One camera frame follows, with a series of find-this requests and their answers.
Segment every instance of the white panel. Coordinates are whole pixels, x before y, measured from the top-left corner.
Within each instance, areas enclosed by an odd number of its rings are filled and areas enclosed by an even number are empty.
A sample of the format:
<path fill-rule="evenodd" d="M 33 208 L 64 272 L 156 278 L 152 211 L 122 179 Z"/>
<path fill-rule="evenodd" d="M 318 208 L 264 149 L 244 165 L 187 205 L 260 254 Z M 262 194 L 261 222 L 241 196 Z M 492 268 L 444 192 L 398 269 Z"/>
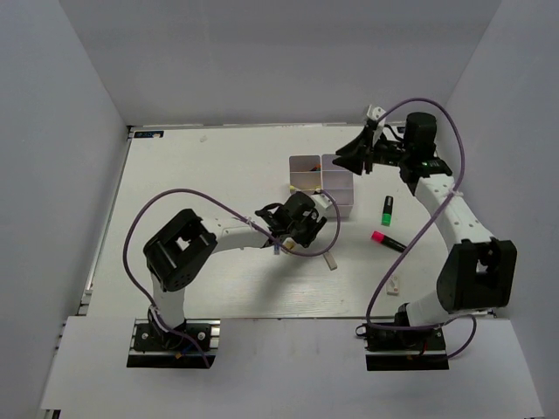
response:
<path fill-rule="evenodd" d="M 508 310 L 546 416 L 559 417 L 559 3 L 503 2 L 449 101 L 466 142 L 463 190 L 480 221 L 512 239 Z M 445 131 L 447 154 L 456 161 Z"/>
<path fill-rule="evenodd" d="M 499 0 L 62 0 L 129 125 L 357 121 L 446 101 Z"/>
<path fill-rule="evenodd" d="M 148 301 L 122 267 L 122 245 L 132 220 L 151 197 L 170 188 L 205 192 L 246 216 L 288 197 L 289 156 L 321 155 L 354 139 L 360 127 L 228 127 L 167 130 L 160 139 L 134 139 L 107 241 L 93 279 L 88 315 L 145 318 Z M 381 226 L 384 198 L 394 196 L 389 228 Z M 151 287 L 144 244 L 179 210 L 224 218 L 220 208 L 196 196 L 166 196 L 141 220 L 130 245 L 132 271 Z M 363 316 L 375 287 L 398 253 L 370 239 L 380 230 L 409 243 L 429 213 L 400 180 L 397 168 L 375 166 L 355 176 L 355 207 L 332 250 L 338 269 L 323 258 L 304 259 L 269 249 L 225 251 L 210 257 L 187 287 L 188 317 Z M 324 248 L 335 231 L 323 228 L 309 250 Z M 398 296 L 384 292 L 375 315 L 393 316 L 404 302 L 433 290 L 446 260 L 445 243 L 432 228 L 398 268 Z"/>
<path fill-rule="evenodd" d="M 43 408 L 64 418 L 541 416 L 507 320 L 481 320 L 448 371 L 368 372 L 357 319 L 229 319 L 210 370 L 126 368 L 131 319 L 70 318 Z M 467 319 L 445 329 L 456 348 Z"/>
<path fill-rule="evenodd" d="M 55 0 L 0 2 L 0 416 L 34 417 L 126 128 Z"/>

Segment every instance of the tabletop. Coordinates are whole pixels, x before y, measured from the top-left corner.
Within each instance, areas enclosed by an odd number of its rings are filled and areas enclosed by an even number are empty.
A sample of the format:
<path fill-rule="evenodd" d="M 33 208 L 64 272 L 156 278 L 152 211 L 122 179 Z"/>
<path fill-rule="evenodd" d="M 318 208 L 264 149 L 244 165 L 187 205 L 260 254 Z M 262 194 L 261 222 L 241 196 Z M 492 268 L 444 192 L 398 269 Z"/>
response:
<path fill-rule="evenodd" d="M 131 284 L 121 253 L 128 228 L 143 204 L 165 189 L 202 191 L 246 216 L 289 197 L 291 155 L 333 154 L 361 127 L 189 127 L 164 129 L 162 138 L 134 138 L 116 197 L 100 259 L 93 275 L 88 316 L 145 318 L 148 301 Z M 429 214 L 400 180 L 398 169 L 375 166 L 354 176 L 355 203 L 331 250 L 338 269 L 323 258 L 273 255 L 272 249 L 245 249 L 212 255 L 186 288 L 188 318 L 362 317 L 372 292 L 398 253 L 370 239 L 373 230 L 406 244 Z M 384 198 L 394 197 L 390 227 L 381 225 Z M 199 216 L 228 216 L 205 200 L 167 196 L 140 221 L 129 249 L 138 280 L 151 290 L 143 245 L 179 210 Z M 309 250 L 327 245 L 330 220 Z M 404 302 L 430 292 L 445 262 L 445 243 L 431 228 L 397 269 L 400 293 L 381 293 L 373 315 L 392 316 Z"/>

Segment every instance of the red marker cap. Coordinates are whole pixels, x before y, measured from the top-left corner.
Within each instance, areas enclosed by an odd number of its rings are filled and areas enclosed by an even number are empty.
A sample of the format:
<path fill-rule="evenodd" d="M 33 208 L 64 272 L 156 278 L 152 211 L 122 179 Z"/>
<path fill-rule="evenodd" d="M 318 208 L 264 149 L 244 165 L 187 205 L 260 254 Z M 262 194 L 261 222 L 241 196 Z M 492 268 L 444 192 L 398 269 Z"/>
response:
<path fill-rule="evenodd" d="M 370 237 L 378 243 L 381 243 L 384 240 L 384 234 L 380 231 L 374 231 L 373 235 Z"/>

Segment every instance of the black marker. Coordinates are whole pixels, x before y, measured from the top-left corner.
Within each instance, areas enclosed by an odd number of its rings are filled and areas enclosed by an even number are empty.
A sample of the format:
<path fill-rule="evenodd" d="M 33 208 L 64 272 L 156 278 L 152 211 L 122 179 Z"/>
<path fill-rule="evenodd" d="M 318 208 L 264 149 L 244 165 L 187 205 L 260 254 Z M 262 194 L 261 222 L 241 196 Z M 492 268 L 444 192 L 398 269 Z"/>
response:
<path fill-rule="evenodd" d="M 394 198 L 392 196 L 386 196 L 384 198 L 383 207 L 383 218 L 381 220 L 382 225 L 390 225 L 392 220 L 392 207 L 394 206 Z"/>
<path fill-rule="evenodd" d="M 397 242 L 393 238 L 384 235 L 380 231 L 373 232 L 373 235 L 370 238 L 372 238 L 373 240 L 375 240 L 380 244 L 385 245 L 386 247 L 390 247 L 393 251 L 399 251 L 400 253 L 405 251 L 406 248 L 404 244 L 401 244 L 400 242 Z"/>

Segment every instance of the divided container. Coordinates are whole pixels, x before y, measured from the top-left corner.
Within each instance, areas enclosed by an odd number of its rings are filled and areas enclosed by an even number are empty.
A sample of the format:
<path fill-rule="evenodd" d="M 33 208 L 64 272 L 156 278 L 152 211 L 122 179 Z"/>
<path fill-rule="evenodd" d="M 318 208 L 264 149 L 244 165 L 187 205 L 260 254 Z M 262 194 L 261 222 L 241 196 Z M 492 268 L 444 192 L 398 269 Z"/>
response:
<path fill-rule="evenodd" d="M 292 155 L 289 157 L 289 184 L 312 195 L 317 188 L 326 190 L 336 201 L 342 217 L 353 209 L 353 173 L 332 163 L 337 155 Z M 334 208 L 327 217 L 335 217 Z"/>

